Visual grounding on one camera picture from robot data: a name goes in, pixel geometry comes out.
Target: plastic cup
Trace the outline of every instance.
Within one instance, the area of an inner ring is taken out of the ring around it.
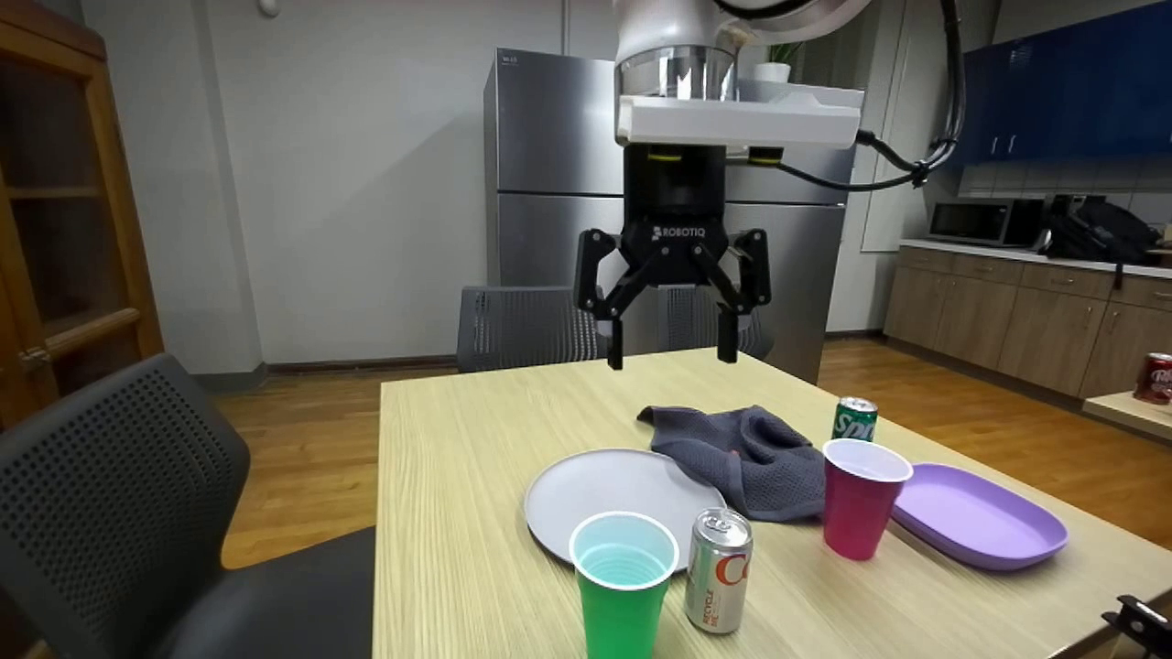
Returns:
[[[668,578],[679,562],[676,534],[641,512],[599,512],[573,534],[585,655],[652,659]]]
[[[912,461],[879,444],[833,438],[823,542],[850,561],[871,561]]]

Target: wooden floor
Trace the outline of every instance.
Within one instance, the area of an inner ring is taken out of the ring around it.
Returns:
[[[254,448],[254,481],[226,539],[226,562],[268,561],[374,523],[378,382],[428,374],[444,365],[268,374],[259,387],[217,396]],[[833,340],[822,383],[870,396],[884,417],[1172,548],[1169,444],[884,340]]]

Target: green cup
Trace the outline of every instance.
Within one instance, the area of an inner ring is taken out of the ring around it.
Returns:
[[[679,562],[676,534],[641,512],[599,512],[573,534],[585,655],[652,659],[668,578]]]

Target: chair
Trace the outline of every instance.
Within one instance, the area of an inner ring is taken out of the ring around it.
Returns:
[[[569,287],[468,287],[462,289],[458,368],[599,359],[593,318]]]
[[[374,531],[223,570],[251,448],[154,355],[0,434],[0,590],[57,655],[372,655]]]

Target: green can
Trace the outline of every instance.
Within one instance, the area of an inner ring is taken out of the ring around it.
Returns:
[[[879,421],[879,406],[871,398],[848,396],[837,406],[833,438],[866,438],[866,444],[871,444],[877,438],[877,421]]]

